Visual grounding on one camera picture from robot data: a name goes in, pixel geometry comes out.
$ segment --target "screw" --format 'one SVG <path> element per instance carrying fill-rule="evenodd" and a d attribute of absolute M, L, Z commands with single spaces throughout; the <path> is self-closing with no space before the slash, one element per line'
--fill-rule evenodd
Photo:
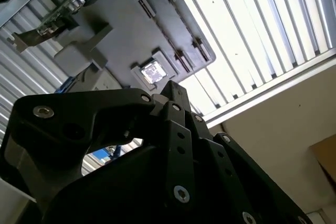
<path fill-rule="evenodd" d="M 195 118 L 196 118 L 199 122 L 203 121 L 203 119 L 202 119 L 199 115 L 195 115 Z"/>
<path fill-rule="evenodd" d="M 230 143 L 231 142 L 231 140 L 227 136 L 223 136 L 223 138 L 224 138 L 224 140 L 225 140 L 226 143 Z"/>
<path fill-rule="evenodd" d="M 33 109 L 33 114 L 38 118 L 47 119 L 54 116 L 54 111 L 47 106 L 36 106 Z"/>
<path fill-rule="evenodd" d="M 181 108 L 179 106 L 177 106 L 176 104 L 173 104 L 173 108 L 176 109 L 177 111 L 181 110 Z"/>
<path fill-rule="evenodd" d="M 303 219 L 301 216 L 299 216 L 298 218 L 299 218 L 299 221 L 300 221 L 302 224 L 307 224 L 306 220 Z"/>
<path fill-rule="evenodd" d="M 147 96 L 147 95 L 142 95 L 141 98 L 145 101 L 145 102 L 149 102 L 151 99 Z"/>
<path fill-rule="evenodd" d="M 189 192 L 183 186 L 174 187 L 174 196 L 181 203 L 188 203 L 190 200 Z"/>
<path fill-rule="evenodd" d="M 248 212 L 243 212 L 243 219 L 246 224 L 256 224 L 256 220 Z"/>

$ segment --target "cardboard box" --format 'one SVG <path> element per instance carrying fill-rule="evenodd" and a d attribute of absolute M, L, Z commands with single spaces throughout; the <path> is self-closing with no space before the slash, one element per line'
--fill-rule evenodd
<path fill-rule="evenodd" d="M 329 182 L 336 189 L 336 135 L 326 138 L 310 148 L 322 166 Z"/>

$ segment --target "mounting hole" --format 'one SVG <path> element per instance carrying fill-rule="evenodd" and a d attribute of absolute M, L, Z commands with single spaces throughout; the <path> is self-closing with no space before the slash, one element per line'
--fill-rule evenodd
<path fill-rule="evenodd" d="M 185 150 L 184 150 L 184 148 L 182 148 L 182 147 L 177 147 L 177 151 L 180 153 L 180 154 L 184 154 L 185 153 Z"/>
<path fill-rule="evenodd" d="M 63 135 L 71 140 L 80 140 L 85 136 L 85 130 L 76 123 L 66 123 L 63 126 Z"/>
<path fill-rule="evenodd" d="M 225 173 L 226 173 L 228 176 L 232 177 L 232 172 L 231 172 L 229 169 L 225 169 Z"/>
<path fill-rule="evenodd" d="M 141 99 L 142 100 L 144 100 L 145 102 L 149 102 L 151 99 L 147 96 L 147 95 L 145 95 L 145 94 L 142 94 L 141 95 Z"/>
<path fill-rule="evenodd" d="M 178 132 L 177 135 L 178 135 L 179 138 L 181 138 L 181 139 L 185 139 L 185 136 L 184 136 L 182 133 Z"/>

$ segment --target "bolt head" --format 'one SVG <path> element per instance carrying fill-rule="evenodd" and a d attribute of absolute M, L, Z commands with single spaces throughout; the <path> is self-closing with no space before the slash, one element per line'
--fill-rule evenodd
<path fill-rule="evenodd" d="M 307 224 L 306 220 L 303 219 L 301 216 L 299 216 L 298 218 L 302 224 Z"/>
<path fill-rule="evenodd" d="M 173 108 L 176 109 L 177 111 L 181 110 L 181 108 L 178 105 L 176 105 L 176 104 L 173 104 Z"/>
<path fill-rule="evenodd" d="M 203 121 L 203 119 L 202 119 L 199 115 L 195 115 L 195 118 L 196 118 L 199 122 Z"/>
<path fill-rule="evenodd" d="M 48 106 L 36 106 L 33 109 L 33 114 L 38 118 L 47 119 L 54 116 L 54 111 Z"/>
<path fill-rule="evenodd" d="M 225 140 L 226 143 L 230 143 L 231 142 L 231 140 L 227 136 L 223 136 L 223 138 L 224 138 L 224 140 Z"/>
<path fill-rule="evenodd" d="M 174 196 L 181 203 L 188 203 L 190 200 L 189 192 L 183 186 L 174 187 Z"/>
<path fill-rule="evenodd" d="M 248 212 L 243 212 L 243 219 L 246 224 L 256 224 L 256 220 Z"/>
<path fill-rule="evenodd" d="M 145 101 L 145 102 L 149 102 L 151 99 L 147 96 L 147 95 L 142 95 L 141 98 Z"/>

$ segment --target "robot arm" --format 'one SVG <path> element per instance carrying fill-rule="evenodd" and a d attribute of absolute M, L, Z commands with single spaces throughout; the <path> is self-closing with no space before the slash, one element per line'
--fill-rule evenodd
<path fill-rule="evenodd" d="M 82 176 L 84 155 L 134 137 L 141 147 Z M 46 224 L 312 223 L 229 135 L 211 136 L 172 81 L 152 97 L 123 89 L 21 98 L 0 162 Z"/>

